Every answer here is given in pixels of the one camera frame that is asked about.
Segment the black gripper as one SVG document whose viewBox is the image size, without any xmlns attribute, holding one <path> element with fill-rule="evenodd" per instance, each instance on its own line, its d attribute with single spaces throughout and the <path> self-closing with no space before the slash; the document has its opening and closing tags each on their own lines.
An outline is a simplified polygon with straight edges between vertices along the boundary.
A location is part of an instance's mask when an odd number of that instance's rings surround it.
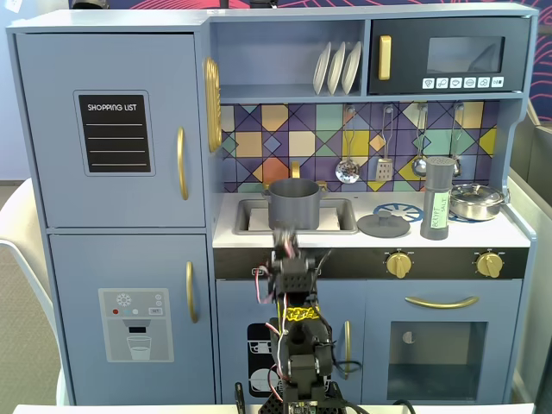
<svg viewBox="0 0 552 414">
<path fill-rule="evenodd" d="M 293 225 L 276 225 L 273 229 L 273 251 L 271 260 L 293 259 L 302 256 L 298 246 L 298 233 Z"/>
</svg>

